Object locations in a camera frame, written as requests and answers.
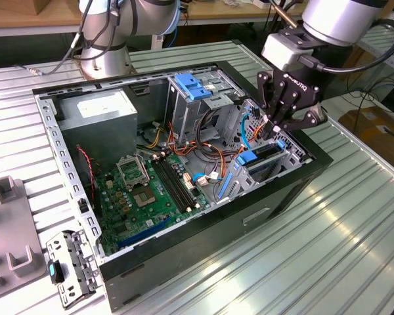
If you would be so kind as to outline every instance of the small metal plate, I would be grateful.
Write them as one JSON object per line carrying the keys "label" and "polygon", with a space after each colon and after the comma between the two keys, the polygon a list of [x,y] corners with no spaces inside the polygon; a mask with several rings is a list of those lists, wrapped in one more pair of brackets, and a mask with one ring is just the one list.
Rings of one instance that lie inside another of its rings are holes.
{"label": "small metal plate", "polygon": [[212,97],[203,99],[203,101],[210,107],[211,110],[216,110],[222,106],[234,104],[234,102],[224,94],[213,95]]}

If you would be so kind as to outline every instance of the blue latch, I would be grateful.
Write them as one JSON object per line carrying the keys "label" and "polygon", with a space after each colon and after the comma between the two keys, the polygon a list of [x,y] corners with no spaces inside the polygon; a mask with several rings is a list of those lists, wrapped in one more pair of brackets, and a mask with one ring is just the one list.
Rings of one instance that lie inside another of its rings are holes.
{"label": "blue latch", "polygon": [[254,152],[252,151],[245,151],[242,152],[237,158],[236,160],[238,161],[239,164],[241,165],[245,165],[248,164],[252,161],[255,161],[257,159],[257,156],[254,154]]}
{"label": "blue latch", "polygon": [[277,145],[282,150],[285,149],[285,147],[286,147],[286,143],[282,139],[277,140]]}
{"label": "blue latch", "polygon": [[200,100],[211,96],[211,92],[206,90],[200,83],[200,80],[196,79],[192,74],[177,74],[175,80],[192,100]]}

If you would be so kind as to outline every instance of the aluminum table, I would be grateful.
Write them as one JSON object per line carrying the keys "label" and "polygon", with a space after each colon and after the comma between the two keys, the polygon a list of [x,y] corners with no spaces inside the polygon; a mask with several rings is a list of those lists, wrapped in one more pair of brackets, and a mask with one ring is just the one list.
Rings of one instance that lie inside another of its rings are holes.
{"label": "aluminum table", "polygon": [[[136,52],[131,59],[139,72],[227,60],[254,85],[259,70],[271,70],[230,41]],[[46,259],[45,242],[79,224],[31,90],[82,80],[71,62],[49,77],[0,69],[0,176],[24,181]],[[306,132],[334,162],[288,211],[115,314],[390,314],[394,169],[335,121]],[[109,313],[102,287],[63,311],[46,274],[0,298],[0,314]]]}

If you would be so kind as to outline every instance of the motherboard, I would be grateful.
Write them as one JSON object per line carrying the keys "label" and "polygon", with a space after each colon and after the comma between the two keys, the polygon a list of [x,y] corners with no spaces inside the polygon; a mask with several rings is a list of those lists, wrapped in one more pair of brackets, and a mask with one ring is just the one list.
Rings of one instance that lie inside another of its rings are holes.
{"label": "motherboard", "polygon": [[95,197],[100,198],[97,219],[107,255],[209,207],[200,188],[187,180],[188,173],[176,155],[141,159],[121,159],[113,170],[95,178]]}

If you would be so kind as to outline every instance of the cardboard box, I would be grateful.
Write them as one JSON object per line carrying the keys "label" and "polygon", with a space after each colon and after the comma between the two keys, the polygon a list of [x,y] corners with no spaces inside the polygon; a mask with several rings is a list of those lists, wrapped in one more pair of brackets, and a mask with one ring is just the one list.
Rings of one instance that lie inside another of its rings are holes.
{"label": "cardboard box", "polygon": [[0,0],[0,9],[37,15],[50,0]]}
{"label": "cardboard box", "polygon": [[[357,110],[341,116],[339,123],[353,132]],[[394,118],[378,106],[361,110],[355,135],[394,166]]]}

